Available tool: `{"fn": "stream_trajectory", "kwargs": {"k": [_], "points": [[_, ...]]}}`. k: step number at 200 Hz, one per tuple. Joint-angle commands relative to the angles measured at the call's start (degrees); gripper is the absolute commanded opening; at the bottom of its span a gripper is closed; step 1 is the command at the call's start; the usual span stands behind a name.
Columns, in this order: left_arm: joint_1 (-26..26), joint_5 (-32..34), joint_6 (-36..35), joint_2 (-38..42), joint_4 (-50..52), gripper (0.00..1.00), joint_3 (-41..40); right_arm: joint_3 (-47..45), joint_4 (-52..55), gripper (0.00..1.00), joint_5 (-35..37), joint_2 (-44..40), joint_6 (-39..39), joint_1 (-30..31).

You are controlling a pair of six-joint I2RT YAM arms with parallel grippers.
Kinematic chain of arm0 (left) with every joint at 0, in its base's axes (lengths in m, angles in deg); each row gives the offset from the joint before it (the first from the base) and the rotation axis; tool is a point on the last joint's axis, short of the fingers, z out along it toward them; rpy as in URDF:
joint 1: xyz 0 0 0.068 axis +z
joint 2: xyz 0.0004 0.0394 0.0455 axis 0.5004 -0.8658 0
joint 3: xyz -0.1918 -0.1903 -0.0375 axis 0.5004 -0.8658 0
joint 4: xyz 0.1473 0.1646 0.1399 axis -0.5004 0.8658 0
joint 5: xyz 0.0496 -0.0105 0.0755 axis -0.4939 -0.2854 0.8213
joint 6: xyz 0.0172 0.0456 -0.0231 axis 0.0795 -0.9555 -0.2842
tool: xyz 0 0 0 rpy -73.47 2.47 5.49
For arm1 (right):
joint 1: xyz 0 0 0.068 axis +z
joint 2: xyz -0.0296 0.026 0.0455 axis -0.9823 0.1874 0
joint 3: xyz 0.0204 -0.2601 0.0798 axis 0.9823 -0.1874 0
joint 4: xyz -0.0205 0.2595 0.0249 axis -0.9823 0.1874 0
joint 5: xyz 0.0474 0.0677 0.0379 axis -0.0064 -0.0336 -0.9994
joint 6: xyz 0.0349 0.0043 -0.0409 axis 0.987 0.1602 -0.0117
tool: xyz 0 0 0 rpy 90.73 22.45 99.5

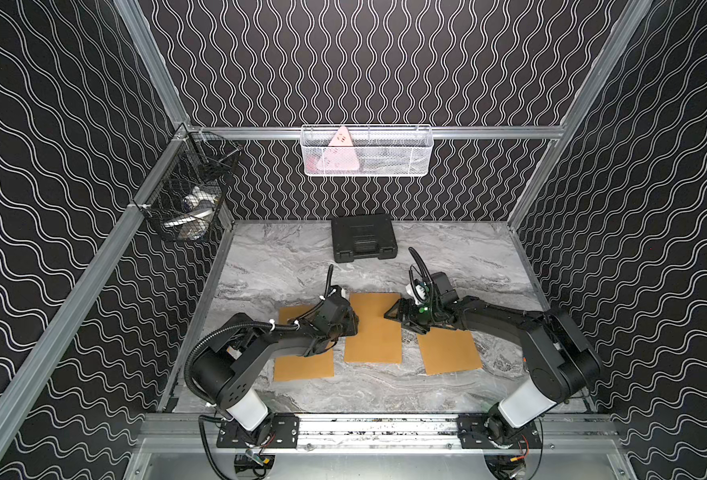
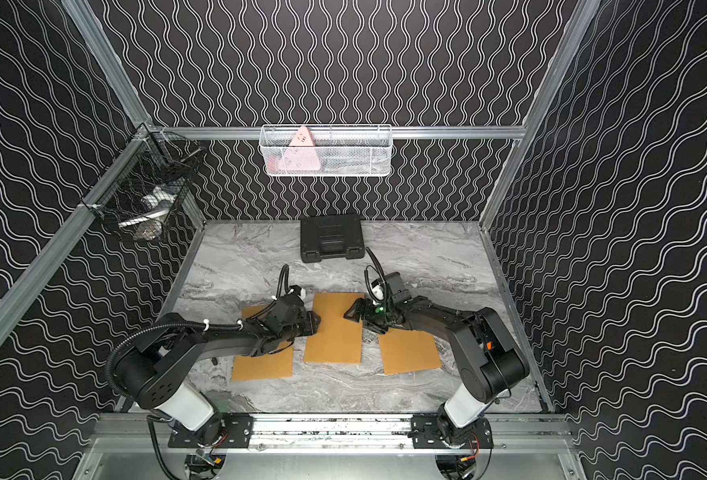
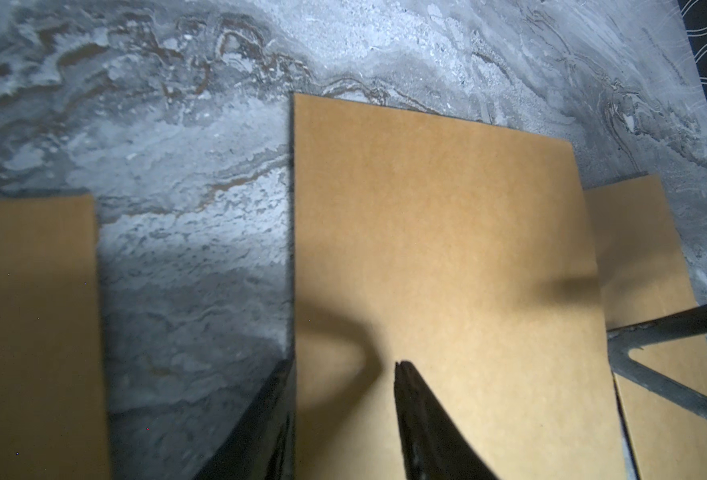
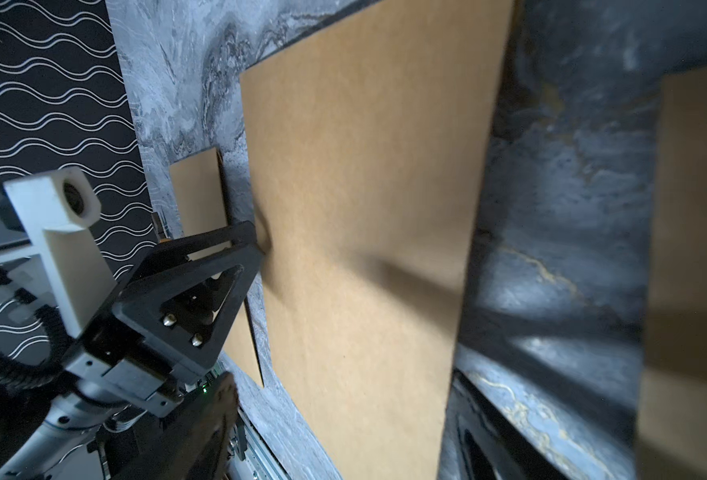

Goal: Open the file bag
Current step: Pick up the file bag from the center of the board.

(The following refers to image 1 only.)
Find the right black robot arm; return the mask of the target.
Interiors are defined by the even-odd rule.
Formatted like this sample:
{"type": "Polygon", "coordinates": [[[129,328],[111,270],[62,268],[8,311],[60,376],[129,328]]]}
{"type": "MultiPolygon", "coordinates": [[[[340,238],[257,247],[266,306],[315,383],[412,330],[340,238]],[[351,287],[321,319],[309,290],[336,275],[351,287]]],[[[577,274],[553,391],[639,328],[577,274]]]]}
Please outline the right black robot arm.
{"type": "Polygon", "coordinates": [[[437,329],[481,332],[519,348],[529,378],[487,414],[481,434],[497,445],[513,443],[541,415],[591,388],[601,377],[601,359],[575,320],[561,308],[517,310],[475,296],[461,297],[443,272],[431,272],[415,248],[408,298],[383,317],[425,335],[437,329]]]}

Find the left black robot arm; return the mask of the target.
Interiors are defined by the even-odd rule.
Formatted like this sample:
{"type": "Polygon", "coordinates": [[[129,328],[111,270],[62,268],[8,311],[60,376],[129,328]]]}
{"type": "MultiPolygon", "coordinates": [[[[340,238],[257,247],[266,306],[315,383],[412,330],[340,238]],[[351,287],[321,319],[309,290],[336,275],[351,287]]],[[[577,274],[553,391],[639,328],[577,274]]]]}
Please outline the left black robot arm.
{"type": "Polygon", "coordinates": [[[200,340],[186,359],[187,388],[237,422],[247,444],[262,444],[271,436],[272,412],[254,390],[265,365],[277,358],[324,355],[359,332],[359,317],[333,274],[330,266],[321,300],[307,311],[285,323],[237,313],[200,340]]]}

